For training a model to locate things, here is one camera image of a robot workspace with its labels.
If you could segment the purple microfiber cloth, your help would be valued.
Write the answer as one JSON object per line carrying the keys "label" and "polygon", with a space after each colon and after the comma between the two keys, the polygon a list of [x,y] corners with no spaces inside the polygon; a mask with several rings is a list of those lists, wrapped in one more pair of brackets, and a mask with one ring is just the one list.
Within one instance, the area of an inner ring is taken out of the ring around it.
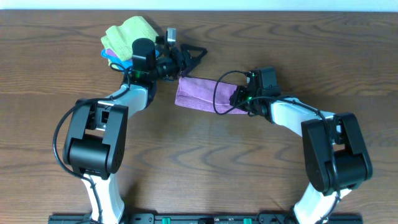
{"label": "purple microfiber cloth", "polygon": [[[216,81],[202,78],[179,78],[175,104],[184,108],[214,113],[213,94]],[[238,86],[220,82],[216,90],[215,106],[219,113],[232,108],[229,98]]]}

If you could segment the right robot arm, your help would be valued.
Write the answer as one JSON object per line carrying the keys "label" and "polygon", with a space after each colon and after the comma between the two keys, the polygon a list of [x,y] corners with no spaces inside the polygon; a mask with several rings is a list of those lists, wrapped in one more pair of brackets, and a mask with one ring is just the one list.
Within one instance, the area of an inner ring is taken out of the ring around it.
{"label": "right robot arm", "polygon": [[354,222],[332,213],[343,197],[373,176],[373,165],[353,113],[322,111],[282,95],[274,68],[245,72],[248,83],[230,97],[234,109],[262,116],[302,138],[309,185],[284,223]]}

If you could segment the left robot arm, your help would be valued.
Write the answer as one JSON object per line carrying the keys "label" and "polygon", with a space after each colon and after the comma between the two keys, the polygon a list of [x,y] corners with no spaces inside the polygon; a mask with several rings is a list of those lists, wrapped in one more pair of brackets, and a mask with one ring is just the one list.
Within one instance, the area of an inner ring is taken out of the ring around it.
{"label": "left robot arm", "polygon": [[154,99],[158,80],[187,76],[207,49],[171,40],[140,38],[132,43],[132,64],[111,63],[123,74],[119,90],[104,98],[80,99],[71,118],[61,164],[84,183],[92,206],[90,223],[120,223],[124,202],[116,173],[124,157],[128,119]]}

